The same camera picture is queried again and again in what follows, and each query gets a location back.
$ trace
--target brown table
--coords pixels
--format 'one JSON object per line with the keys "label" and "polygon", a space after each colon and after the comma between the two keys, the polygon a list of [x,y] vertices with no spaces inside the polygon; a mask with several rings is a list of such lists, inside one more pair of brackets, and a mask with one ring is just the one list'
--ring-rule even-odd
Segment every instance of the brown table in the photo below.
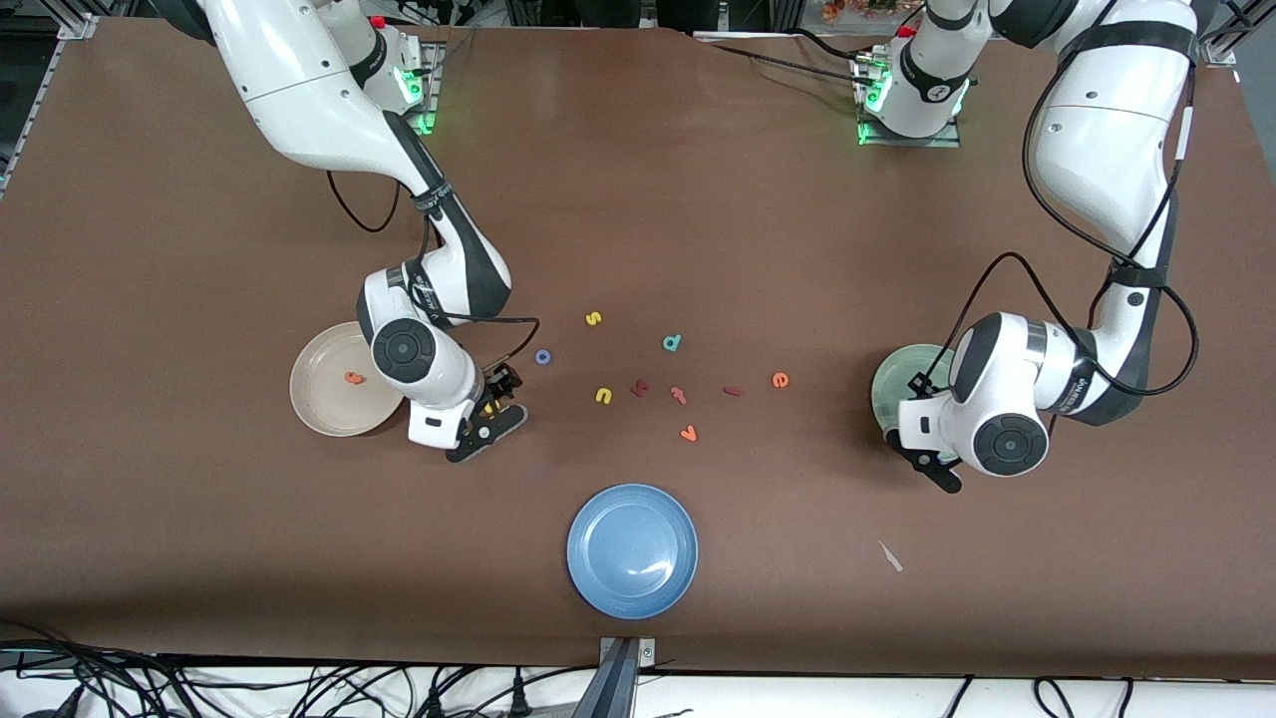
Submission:
{"label": "brown table", "polygon": [[[942,339],[1002,250],[1083,316],[1104,256],[1020,175],[1051,62],[990,45],[965,147],[915,150],[857,145],[845,84],[671,32],[481,31],[429,144],[555,358],[518,358],[532,420],[453,467],[402,412],[334,440],[288,402],[297,351],[420,218],[359,231],[258,135],[212,47],[103,20],[0,203],[0,612],[162,652],[568,664],[647,634],[679,668],[1271,677],[1276,193],[1231,71],[1201,73],[1180,185],[1188,384],[1111,427],[1063,422],[1040,471],[967,471],[957,496],[869,409],[882,358]],[[384,177],[339,182],[369,218],[389,200]],[[972,316],[994,309],[1044,316],[1016,270]],[[457,335],[482,361],[521,330]],[[1166,309],[1154,380],[1184,351]],[[575,511],[623,482],[671,491],[701,538],[690,592],[641,624],[564,565]]]}

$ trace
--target power cord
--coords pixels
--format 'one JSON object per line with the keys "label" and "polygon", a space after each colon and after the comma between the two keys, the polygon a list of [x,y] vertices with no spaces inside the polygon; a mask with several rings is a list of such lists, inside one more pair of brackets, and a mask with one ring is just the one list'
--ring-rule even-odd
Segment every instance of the power cord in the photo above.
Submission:
{"label": "power cord", "polygon": [[[572,672],[575,672],[575,671],[595,671],[597,668],[598,668],[597,666],[573,666],[570,668],[559,668],[556,671],[549,671],[546,673],[541,673],[540,676],[533,676],[531,678],[527,678],[526,681],[523,681],[523,685],[524,686],[530,686],[530,685],[532,685],[535,682],[544,681],[546,678],[553,678],[555,676],[561,676],[564,673],[572,673]],[[489,705],[491,705],[491,704],[496,703],[498,700],[505,698],[507,695],[514,692],[514,690],[516,689],[513,689],[513,687],[503,690],[499,694],[496,694],[496,695],[489,698],[487,700],[480,703],[476,708],[471,708],[471,709],[464,710],[464,712],[453,713],[448,718],[476,718],[476,717],[481,717],[484,708],[487,708]]]}
{"label": "power cord", "polygon": [[79,699],[83,695],[84,695],[84,686],[82,685],[75,686],[75,690],[73,690],[71,694],[66,696],[66,700],[64,700],[63,704],[59,705],[56,710],[54,710],[51,718],[75,718],[75,714],[79,713]]}
{"label": "power cord", "polygon": [[[38,639],[0,641],[0,649],[42,652],[57,656],[60,659],[71,661],[73,680],[79,681],[79,687],[83,690],[101,698],[106,703],[107,713],[111,718],[115,718],[116,712],[122,713],[124,715],[130,714],[122,705],[120,705],[119,701],[111,698],[110,691],[107,690],[107,682],[116,684],[134,692],[143,709],[148,714],[156,715],[156,718],[172,717],[165,707],[162,699],[163,691],[171,687],[182,708],[189,712],[189,718],[203,718],[202,713],[191,700],[190,694],[185,690],[180,681],[176,680],[172,667],[152,657],[130,650],[106,652],[100,648],[80,645],[23,621],[0,619],[0,625],[20,629],[40,636]],[[152,686],[151,690],[148,690],[139,684],[131,673],[128,672],[126,664],[143,670],[154,670],[157,673],[167,678],[167,684],[162,687],[157,687],[149,680],[149,673],[145,673],[147,680]]]}
{"label": "power cord", "polygon": [[477,671],[473,666],[462,666],[456,673],[452,673],[443,682],[439,682],[439,676],[443,673],[443,667],[440,666],[434,671],[434,677],[430,678],[430,692],[425,698],[425,703],[421,708],[412,714],[412,718],[445,718],[443,712],[443,694],[448,692],[449,689],[461,682],[462,678]]}
{"label": "power cord", "polygon": [[523,670],[514,668],[514,695],[509,699],[508,718],[527,718],[532,714],[532,707],[527,705],[527,692],[523,691]]}
{"label": "power cord", "polygon": [[341,190],[337,189],[337,180],[333,179],[332,171],[327,171],[324,173],[328,175],[328,187],[332,189],[332,195],[337,198],[337,203],[341,204],[342,209],[345,209],[346,216],[350,217],[350,221],[352,221],[356,224],[359,224],[359,228],[361,228],[361,230],[364,230],[366,232],[375,233],[375,232],[379,232],[379,231],[384,230],[385,227],[388,227],[390,224],[390,219],[394,218],[394,212],[398,210],[398,195],[399,195],[399,187],[402,186],[402,185],[399,185],[398,181],[394,182],[394,201],[390,203],[390,210],[389,210],[389,213],[385,214],[385,219],[382,223],[376,224],[375,227],[371,227],[371,226],[365,224],[364,221],[360,219],[355,214],[355,212],[350,208],[350,205],[346,204],[346,198],[342,196],[341,195]]}
{"label": "power cord", "polygon": [[869,79],[869,78],[849,75],[849,74],[845,74],[845,73],[835,73],[835,71],[824,70],[824,69],[820,69],[820,68],[813,68],[810,65],[803,65],[800,62],[790,62],[789,60],[781,60],[780,57],[772,57],[771,55],[760,55],[758,52],[750,52],[748,50],[740,50],[738,47],[726,47],[725,45],[713,45],[713,47],[716,47],[716,48],[718,48],[718,50],[721,50],[723,52],[731,52],[732,55],[741,55],[744,57],[752,57],[754,60],[762,60],[763,62],[771,62],[771,64],[781,65],[781,66],[785,66],[785,68],[792,68],[795,70],[801,70],[804,73],[812,73],[812,74],[831,77],[831,78],[836,78],[836,79],[845,79],[846,82],[850,82],[852,84],[873,84],[873,80]]}
{"label": "power cord", "polygon": [[[360,685],[356,685],[350,678],[346,678],[345,682],[348,684],[350,687],[352,687],[353,690],[351,691],[351,694],[348,696],[346,696],[345,699],[342,699],[341,703],[338,703],[338,704],[333,705],[332,708],[329,708],[328,710],[325,710],[324,712],[324,717],[325,718],[333,718],[337,714],[337,712],[341,710],[342,708],[345,708],[347,705],[353,705],[353,704],[357,704],[357,703],[361,703],[361,701],[365,701],[365,700],[366,701],[371,701],[378,708],[380,708],[383,718],[385,715],[389,715],[389,709],[385,707],[385,701],[383,701],[382,699],[379,699],[379,698],[371,695],[370,692],[367,692],[367,689],[371,687],[373,684],[383,681],[383,680],[385,680],[385,678],[388,678],[388,677],[390,677],[390,676],[393,676],[396,673],[403,673],[403,676],[407,676],[407,667],[399,666],[399,667],[396,667],[396,668],[390,668],[389,671],[385,671],[384,673],[380,673],[380,675],[378,675],[378,676],[375,676],[373,678],[369,678],[366,682],[360,684]],[[412,682],[408,681],[408,686],[411,686],[411,685],[412,685]]]}
{"label": "power cord", "polygon": [[[1122,692],[1120,705],[1116,708],[1116,718],[1125,718],[1125,709],[1129,708],[1129,699],[1134,695],[1134,678],[1122,678],[1122,682],[1125,684],[1125,690]],[[1050,718],[1062,718],[1058,713],[1046,707],[1045,699],[1041,696],[1041,686],[1050,686],[1050,689],[1054,690],[1054,695],[1059,698],[1059,704],[1063,705],[1063,710],[1068,718],[1076,718],[1072,713],[1072,704],[1068,703],[1068,696],[1063,694],[1063,689],[1059,687],[1059,684],[1057,684],[1054,678],[1048,677],[1032,680],[1032,698],[1036,699],[1037,707],[1042,713]]]}
{"label": "power cord", "polygon": [[[902,28],[903,26],[909,24],[909,22],[912,20],[912,18],[917,17],[917,13],[920,13],[921,9],[925,8],[925,6],[926,6],[925,3],[923,3],[921,5],[917,5],[916,8],[914,8],[914,10],[911,13],[909,13],[909,15],[906,18],[903,18],[902,20],[900,20],[900,26],[896,28],[896,32],[898,33],[900,28]],[[824,38],[819,37],[818,34],[815,34],[814,32],[810,32],[806,28],[791,27],[791,28],[789,28],[789,29],[786,29],[783,32],[785,32],[785,34],[800,34],[800,36],[805,37],[806,40],[810,40],[812,42],[814,42],[824,52],[828,52],[829,55],[832,55],[835,57],[841,57],[842,60],[854,60],[856,55],[860,55],[863,52],[868,52],[869,50],[873,50],[873,47],[874,47],[873,45],[869,45],[869,46],[865,46],[865,47],[860,47],[859,50],[838,50],[837,47],[833,47],[832,45],[824,42]]]}
{"label": "power cord", "polygon": [[944,713],[944,718],[953,718],[953,715],[957,715],[957,707],[961,705],[961,699],[966,698],[966,690],[970,689],[970,685],[974,682],[975,676],[967,675],[966,680],[962,681],[961,687],[957,689],[957,694],[953,695],[952,703],[948,704],[948,713]]}
{"label": "power cord", "polygon": [[[430,245],[430,236],[434,233],[434,224],[430,222],[429,217],[424,217],[422,216],[422,219],[425,221],[425,230],[424,230],[424,232],[421,235],[421,250],[416,255],[416,265],[415,267],[410,265],[410,270],[424,270],[421,268],[421,259],[425,256],[425,250]],[[438,240],[438,241],[439,241],[439,246],[441,246],[443,245],[441,240]],[[496,358],[495,362],[487,363],[486,367],[485,367],[485,371],[486,370],[491,370],[491,369],[496,367],[498,365],[503,365],[505,362],[509,362],[510,358],[513,358],[514,356],[517,356],[522,349],[527,348],[527,344],[532,342],[532,338],[536,335],[536,332],[538,332],[541,329],[541,319],[540,319],[540,316],[477,316],[475,314],[458,314],[458,312],[454,312],[454,311],[441,311],[441,310],[429,309],[427,304],[425,301],[425,297],[420,295],[420,292],[419,292],[419,289],[416,287],[416,282],[412,282],[412,281],[408,282],[408,297],[412,300],[412,304],[417,309],[421,309],[422,311],[426,311],[426,312],[436,315],[436,316],[445,316],[448,319],[461,319],[461,320],[466,320],[466,321],[489,323],[489,324],[527,324],[527,323],[531,323],[532,324],[532,329],[530,332],[527,332],[527,335],[523,337],[523,341],[518,346],[516,346],[513,348],[513,351],[509,351],[509,352],[501,355],[501,357]],[[463,672],[464,672],[464,670],[462,670],[461,673],[453,673],[452,676],[449,676],[449,678],[459,680],[461,677],[463,677],[463,675],[462,675]]]}

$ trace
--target green led light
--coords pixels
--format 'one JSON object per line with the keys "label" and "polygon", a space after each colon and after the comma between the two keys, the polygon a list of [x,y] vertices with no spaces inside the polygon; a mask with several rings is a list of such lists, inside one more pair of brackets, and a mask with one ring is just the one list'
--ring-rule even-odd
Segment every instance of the green led light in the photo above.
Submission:
{"label": "green led light", "polygon": [[412,129],[416,130],[416,134],[421,135],[434,133],[434,121],[438,117],[438,115],[439,115],[438,112],[426,112],[424,115],[417,115],[416,119],[412,120]]}
{"label": "green led light", "polygon": [[394,68],[394,82],[398,83],[399,92],[403,93],[403,99],[416,105],[421,99],[421,84],[417,82],[408,83],[411,79],[413,79],[412,73]]}
{"label": "green led light", "polygon": [[873,112],[880,112],[886,102],[886,93],[891,91],[891,71],[882,73],[882,79],[873,83],[873,92],[869,92],[865,106]]}

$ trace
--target beige plate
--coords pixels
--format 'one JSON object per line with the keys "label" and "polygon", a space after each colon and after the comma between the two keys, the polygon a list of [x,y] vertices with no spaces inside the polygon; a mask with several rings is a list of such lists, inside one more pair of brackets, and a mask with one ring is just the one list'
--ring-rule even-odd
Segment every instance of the beige plate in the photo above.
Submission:
{"label": "beige plate", "polygon": [[[346,372],[360,375],[364,383],[347,383]],[[376,372],[359,321],[337,324],[310,339],[292,366],[288,394],[297,417],[327,436],[375,430],[403,400]]]}

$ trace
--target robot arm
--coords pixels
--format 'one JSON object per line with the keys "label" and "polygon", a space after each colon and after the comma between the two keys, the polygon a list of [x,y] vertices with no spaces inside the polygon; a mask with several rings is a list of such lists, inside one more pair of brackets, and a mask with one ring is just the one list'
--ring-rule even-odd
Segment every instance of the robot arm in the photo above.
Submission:
{"label": "robot arm", "polygon": [[[1059,324],[1014,314],[974,324],[957,347],[949,389],[900,404],[905,449],[953,451],[980,472],[1013,477],[1045,459],[1039,412],[1101,426],[1139,404],[1095,363],[1120,384],[1146,388],[1176,214],[1173,196],[1160,210],[1168,185],[1162,147],[1192,61],[1196,15],[1180,0],[1116,0],[1106,14],[1104,5],[1078,0],[1059,13],[1053,3],[994,0],[993,26],[1023,45],[1049,41],[1065,57],[1031,130],[1034,173],[1110,246],[1138,246],[1136,265],[1114,261],[1099,328],[1071,326],[1081,346]],[[1036,24],[1021,17],[1027,13]],[[1180,157],[1185,136],[1184,126]]]}
{"label": "robot arm", "polygon": [[491,381],[444,332],[468,320],[463,316],[495,316],[509,297],[510,277],[399,114],[419,92],[404,82],[416,68],[401,66],[415,62],[419,46],[396,31],[376,32],[356,0],[167,0],[156,6],[179,29],[217,46],[276,150],[320,170],[394,177],[434,223],[441,247],[369,275],[356,311],[376,367],[411,400],[408,439],[456,450],[476,407],[487,404]]}

